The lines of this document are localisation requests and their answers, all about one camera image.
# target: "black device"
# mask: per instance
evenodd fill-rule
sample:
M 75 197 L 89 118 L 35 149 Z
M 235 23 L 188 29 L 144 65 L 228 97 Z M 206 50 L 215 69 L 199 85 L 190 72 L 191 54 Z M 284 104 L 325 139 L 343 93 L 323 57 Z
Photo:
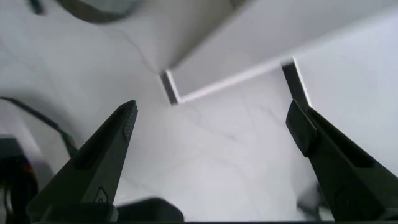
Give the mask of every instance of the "black device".
M 130 101 L 105 121 L 30 202 L 32 223 L 183 222 L 181 211 L 160 198 L 112 205 L 136 116 Z M 336 222 L 398 223 L 397 177 L 310 107 L 293 101 L 286 125 Z

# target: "white marble floor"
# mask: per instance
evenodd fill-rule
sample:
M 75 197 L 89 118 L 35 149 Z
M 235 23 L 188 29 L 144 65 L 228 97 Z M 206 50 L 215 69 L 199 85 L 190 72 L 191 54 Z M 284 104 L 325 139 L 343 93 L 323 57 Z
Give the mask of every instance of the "white marble floor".
M 116 204 L 156 195 L 187 220 L 302 219 L 296 199 L 315 176 L 285 127 L 291 96 L 281 70 L 171 107 L 143 60 L 141 45 L 156 46 L 46 4 L 49 14 L 37 17 L 23 1 L 0 1 L 0 95 L 40 110 L 78 146 L 137 100 Z

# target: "marble tile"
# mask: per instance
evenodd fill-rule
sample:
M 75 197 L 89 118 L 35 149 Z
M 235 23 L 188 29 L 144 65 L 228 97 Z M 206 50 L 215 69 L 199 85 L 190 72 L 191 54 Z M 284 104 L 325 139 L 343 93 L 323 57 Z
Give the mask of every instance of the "marble tile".
M 280 70 L 171 107 L 154 66 L 162 48 L 150 41 L 167 15 L 96 26 L 53 1 L 45 17 L 21 2 L 0 0 L 0 94 L 28 101 L 78 146 L 137 100 L 115 204 L 159 196 L 187 220 L 302 220 L 295 202 L 315 176 L 284 124 L 291 96 Z

